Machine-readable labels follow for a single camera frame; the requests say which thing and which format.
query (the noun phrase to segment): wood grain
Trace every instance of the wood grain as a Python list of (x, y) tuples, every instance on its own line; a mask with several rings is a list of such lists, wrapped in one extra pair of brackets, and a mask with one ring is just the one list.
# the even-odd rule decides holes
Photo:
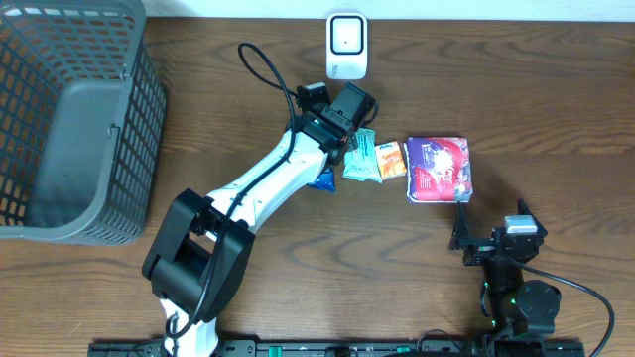
[[(611, 356), (635, 353), (634, 30), (374, 21), (369, 72), (357, 82), (381, 105), (378, 142), (468, 139), (476, 232), (487, 234), (526, 198), (550, 231), (532, 264), (613, 303)], [(146, 232), (118, 248), (0, 242), (0, 355), (83, 356), (93, 340), (161, 334), (163, 311), (140, 272), (170, 202), (187, 187), (206, 193), (244, 173), (285, 125), (281, 93), (243, 68), (236, 46), (260, 46), (295, 86), (325, 81), (323, 38), (323, 21), (149, 20), (147, 45), (171, 100)], [(326, 84), (333, 94), (342, 87)], [(220, 329), (264, 339), (486, 329), (481, 271), (446, 249), (453, 208), (408, 204), (404, 178), (380, 185), (340, 173), (337, 194), (303, 188), (265, 224)], [(556, 336), (590, 351), (606, 311), (557, 286)]]

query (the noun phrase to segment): basket bottom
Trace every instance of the basket bottom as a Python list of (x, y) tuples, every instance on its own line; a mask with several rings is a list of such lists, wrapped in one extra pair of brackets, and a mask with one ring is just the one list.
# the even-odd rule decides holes
[(112, 159), (104, 152), (121, 90), (117, 80), (85, 80), (62, 93), (25, 212), (26, 226), (65, 225), (92, 202), (103, 162)]

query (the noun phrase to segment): purple and pink package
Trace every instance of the purple and pink package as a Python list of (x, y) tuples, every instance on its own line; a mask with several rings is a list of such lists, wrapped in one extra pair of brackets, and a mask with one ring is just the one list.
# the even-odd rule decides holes
[(411, 203), (469, 201), (473, 187), (465, 138), (410, 138), (404, 150)]

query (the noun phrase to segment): table surface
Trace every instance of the table surface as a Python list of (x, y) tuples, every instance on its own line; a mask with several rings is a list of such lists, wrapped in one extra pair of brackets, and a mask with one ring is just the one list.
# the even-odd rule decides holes
[[(550, 232), (532, 265), (604, 294), (617, 316), (605, 355), (635, 353), (635, 25), (373, 21), (356, 81), (381, 109), (377, 143), (468, 139), (474, 232), (524, 197)], [(295, 87), (325, 81), (324, 21), (150, 19), (147, 45), (170, 108), (145, 233), (124, 247), (0, 242), (0, 355), (85, 356), (94, 340), (160, 335), (163, 310), (141, 264), (172, 199), (237, 178), (288, 118), (280, 91), (240, 63), (260, 46)], [(264, 71), (264, 65), (255, 65)], [(452, 205), (406, 201), (406, 179), (336, 175), (302, 188), (258, 232), (219, 329), (263, 339), (416, 339), (490, 327), (479, 268), (447, 243)], [(211, 243), (204, 243), (208, 249)], [(526, 275), (526, 279), (535, 276)], [(607, 323), (593, 297), (563, 293), (557, 337), (587, 353)]]

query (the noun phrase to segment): white wall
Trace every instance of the white wall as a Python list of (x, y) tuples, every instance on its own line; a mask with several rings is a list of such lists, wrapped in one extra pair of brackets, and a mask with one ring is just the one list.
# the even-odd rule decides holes
[(143, 0), (149, 16), (635, 21), (635, 0)]

